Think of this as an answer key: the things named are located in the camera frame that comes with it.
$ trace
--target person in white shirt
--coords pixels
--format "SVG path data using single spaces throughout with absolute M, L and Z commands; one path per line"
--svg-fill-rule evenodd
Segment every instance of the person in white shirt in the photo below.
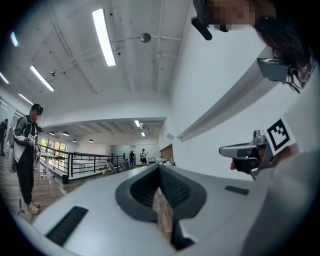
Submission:
M 142 149 L 142 152 L 140 153 L 140 161 L 142 162 L 142 166 L 147 165 L 147 159 L 146 159 L 147 155 L 148 155 L 148 152 L 145 153 L 145 149 Z

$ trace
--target man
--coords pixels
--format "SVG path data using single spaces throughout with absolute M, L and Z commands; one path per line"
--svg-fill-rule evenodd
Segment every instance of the man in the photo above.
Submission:
M 140 154 L 140 161 L 142 162 L 142 166 L 147 166 L 147 159 L 146 156 L 148 155 L 148 153 L 145 153 L 145 149 L 142 149 L 142 152 Z
M 293 76 L 288 79 L 290 88 L 300 93 L 308 84 L 316 62 L 313 46 L 317 43 L 311 42 L 311 33 L 307 32 L 314 23 L 301 17 L 303 9 L 310 17 L 317 17 L 318 8 L 309 4 L 285 0 L 193 0 L 197 18 L 192 18 L 191 22 L 207 40 L 212 39 L 207 30 L 209 25 L 222 32 L 228 32 L 234 25 L 251 25 L 272 49 L 274 58 L 280 58 L 296 69 L 293 74 L 300 87 L 293 82 Z M 297 145 L 288 146 L 274 158 L 272 166 L 298 153 Z M 260 150 L 260 160 L 263 155 L 264 151 Z M 233 161 L 230 169 L 236 169 Z
M 112 174 L 116 173 L 115 167 L 112 162 L 110 162 L 110 159 L 106 161 L 106 167 L 111 170 Z
M 135 163 L 135 153 L 134 151 L 132 150 L 130 152 L 130 165 L 131 165 L 131 168 L 133 169 L 134 168 L 134 163 Z
M 26 209 L 33 214 L 39 213 L 39 204 L 32 201 L 34 187 L 35 135 L 38 131 L 36 121 L 41 119 L 44 108 L 39 104 L 31 107 L 29 115 L 21 117 L 13 133 L 13 152 L 16 161 L 16 173 Z
M 8 119 L 6 118 L 0 124 L 0 144 L 1 144 L 1 156 L 5 157 L 4 146 L 5 146 L 5 137 L 7 136 L 8 129 Z

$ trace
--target fluorescent light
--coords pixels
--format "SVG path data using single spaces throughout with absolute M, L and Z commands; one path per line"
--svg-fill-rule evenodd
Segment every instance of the fluorescent light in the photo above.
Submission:
M 1 99 L 0 99 L 0 102 L 2 102 L 3 105 L 6 105 L 8 107 L 8 105 L 6 103 L 4 103 Z
M 55 88 L 53 88 L 46 79 L 39 73 L 39 71 L 36 69 L 34 65 L 30 67 L 30 69 L 33 71 L 33 73 L 40 79 L 40 81 L 51 91 L 53 92 Z
M 11 37 L 11 41 L 14 44 L 14 46 L 17 47 L 18 46 L 18 41 L 16 39 L 15 32 L 12 32 L 10 37 Z
M 3 74 L 1 74 L 1 72 L 0 72 L 0 77 L 2 78 L 2 80 L 3 80 L 6 84 L 9 84 L 8 80 L 4 77 Z
M 23 117 L 23 115 L 22 115 L 22 114 L 20 114 L 20 113 L 18 113 L 17 111 L 14 111 L 14 113 L 16 113 L 16 114 L 18 114 L 18 115 L 20 115 L 20 116 L 22 116 L 22 117 Z
M 22 98 L 24 98 L 27 102 L 29 102 L 31 105 L 33 105 L 33 103 L 30 101 L 30 100 L 28 100 L 25 96 L 23 96 L 21 93 L 19 93 L 19 96 L 20 97 L 22 97 Z
M 92 16 L 106 64 L 108 66 L 114 66 L 116 65 L 116 60 L 108 35 L 104 9 L 94 11 Z

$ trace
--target pipe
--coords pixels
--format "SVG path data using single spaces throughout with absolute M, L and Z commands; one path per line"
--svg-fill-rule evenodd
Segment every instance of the pipe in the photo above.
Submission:
M 160 40 L 161 40 L 161 28 L 162 28 L 162 16 L 164 10 L 164 0 L 161 1 L 161 12 L 160 12 L 160 24 L 159 24 L 159 37 L 158 37 L 158 51 L 157 51 L 157 70 L 155 80 L 155 92 L 158 92 L 158 78 L 159 78 L 159 62 L 160 62 Z
M 117 39 L 117 40 L 113 40 L 111 41 L 111 43 L 115 43 L 115 42 L 119 42 L 119 41 L 125 41 L 125 40 L 132 40 L 132 39 L 139 39 L 140 36 L 130 36 L 127 38 L 121 38 L 121 39 Z
M 172 37 L 172 36 L 165 36 L 165 35 L 152 35 L 151 38 L 160 38 L 160 39 L 182 41 L 182 38 Z
M 160 56 L 163 56 L 163 57 L 172 57 L 172 58 L 177 58 L 178 56 L 175 56 L 175 55 L 169 55 L 169 54 L 159 54 Z

